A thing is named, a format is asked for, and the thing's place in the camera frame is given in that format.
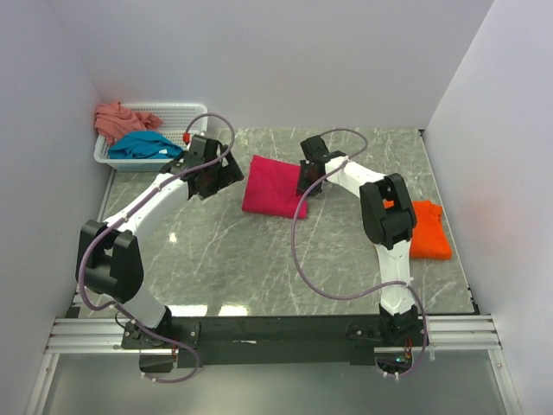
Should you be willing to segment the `salmon pink t-shirt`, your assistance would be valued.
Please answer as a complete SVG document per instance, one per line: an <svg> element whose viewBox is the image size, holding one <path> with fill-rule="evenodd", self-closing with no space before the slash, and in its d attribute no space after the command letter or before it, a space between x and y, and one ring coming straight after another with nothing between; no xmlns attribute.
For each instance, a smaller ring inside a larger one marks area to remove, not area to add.
<svg viewBox="0 0 553 415"><path fill-rule="evenodd" d="M150 112L135 112L120 102L99 104L95 108L94 128L112 146L134 131L156 131L162 120Z"/></svg>

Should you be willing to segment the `magenta t-shirt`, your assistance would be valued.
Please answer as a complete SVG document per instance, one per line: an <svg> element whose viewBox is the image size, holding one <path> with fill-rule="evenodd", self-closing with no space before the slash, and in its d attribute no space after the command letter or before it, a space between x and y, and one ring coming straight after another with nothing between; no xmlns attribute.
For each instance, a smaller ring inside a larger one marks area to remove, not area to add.
<svg viewBox="0 0 553 415"><path fill-rule="evenodd" d="M300 167L254 155L245 187L242 211L292 219L301 196L296 193Z"/></svg>

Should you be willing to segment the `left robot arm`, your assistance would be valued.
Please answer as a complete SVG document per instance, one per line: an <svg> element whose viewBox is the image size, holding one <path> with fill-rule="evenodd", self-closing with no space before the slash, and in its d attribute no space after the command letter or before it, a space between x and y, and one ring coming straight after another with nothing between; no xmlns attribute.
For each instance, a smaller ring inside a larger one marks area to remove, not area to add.
<svg viewBox="0 0 553 415"><path fill-rule="evenodd" d="M80 292L109 297L152 347L175 338L170 309L144 285L140 239L194 197L202 200L243 180L230 144L202 135L162 166L153 182L127 207L100 222L89 220L80 230L76 280Z"/></svg>

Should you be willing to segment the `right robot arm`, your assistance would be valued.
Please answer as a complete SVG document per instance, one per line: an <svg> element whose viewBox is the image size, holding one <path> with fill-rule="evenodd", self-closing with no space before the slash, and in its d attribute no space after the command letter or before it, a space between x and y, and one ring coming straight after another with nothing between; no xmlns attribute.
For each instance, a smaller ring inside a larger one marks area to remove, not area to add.
<svg viewBox="0 0 553 415"><path fill-rule="evenodd" d="M386 345L398 345L423 329L418 319L416 295L411 290L410 246L416 214L403 177L372 171L342 151L330 151L322 136L301 142L304 159L296 193L300 201L321 191L324 181L350 192L359 199L366 237L378 255L379 337Z"/></svg>

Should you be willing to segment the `folded orange t-shirt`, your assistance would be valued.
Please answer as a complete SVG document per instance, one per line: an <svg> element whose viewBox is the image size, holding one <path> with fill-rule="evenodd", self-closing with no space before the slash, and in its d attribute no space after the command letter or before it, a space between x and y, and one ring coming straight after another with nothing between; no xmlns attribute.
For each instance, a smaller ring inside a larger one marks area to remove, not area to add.
<svg viewBox="0 0 553 415"><path fill-rule="evenodd" d="M442 207L426 201L413 201L416 226L410 242L412 259L450 260L452 249L442 225Z"/></svg>

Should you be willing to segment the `white plastic basket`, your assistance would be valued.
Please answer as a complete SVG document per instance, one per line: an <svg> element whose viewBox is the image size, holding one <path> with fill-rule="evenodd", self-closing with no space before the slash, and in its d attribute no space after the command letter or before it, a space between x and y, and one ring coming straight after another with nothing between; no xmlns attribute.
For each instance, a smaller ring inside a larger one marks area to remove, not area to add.
<svg viewBox="0 0 553 415"><path fill-rule="evenodd" d="M183 134L190 121L196 116L206 113L207 108L197 103L174 102L136 102L123 103L123 106L140 112L150 112L162 120L159 132L180 147L185 146ZM102 135L98 135L93 152L94 160L106 164L121 172L157 172L168 159L120 159L111 158L108 154L110 146Z"/></svg>

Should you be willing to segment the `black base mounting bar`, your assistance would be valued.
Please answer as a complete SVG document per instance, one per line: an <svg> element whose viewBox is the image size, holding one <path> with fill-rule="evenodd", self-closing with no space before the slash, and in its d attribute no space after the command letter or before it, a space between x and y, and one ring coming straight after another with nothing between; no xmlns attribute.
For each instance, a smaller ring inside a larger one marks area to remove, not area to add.
<svg viewBox="0 0 553 415"><path fill-rule="evenodd" d="M179 368L245 364L332 363L373 366L379 348L428 343L422 319L378 315L175 316L147 334L127 322L126 350L170 349Z"/></svg>

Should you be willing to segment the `teal blue t-shirt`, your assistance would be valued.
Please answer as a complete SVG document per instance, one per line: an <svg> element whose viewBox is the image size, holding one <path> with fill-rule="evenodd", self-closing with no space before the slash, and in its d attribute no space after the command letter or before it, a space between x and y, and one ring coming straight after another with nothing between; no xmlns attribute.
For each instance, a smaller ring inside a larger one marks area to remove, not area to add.
<svg viewBox="0 0 553 415"><path fill-rule="evenodd" d="M110 159L144 160L173 159L183 148L155 131L133 131L118 140L108 150Z"/></svg>

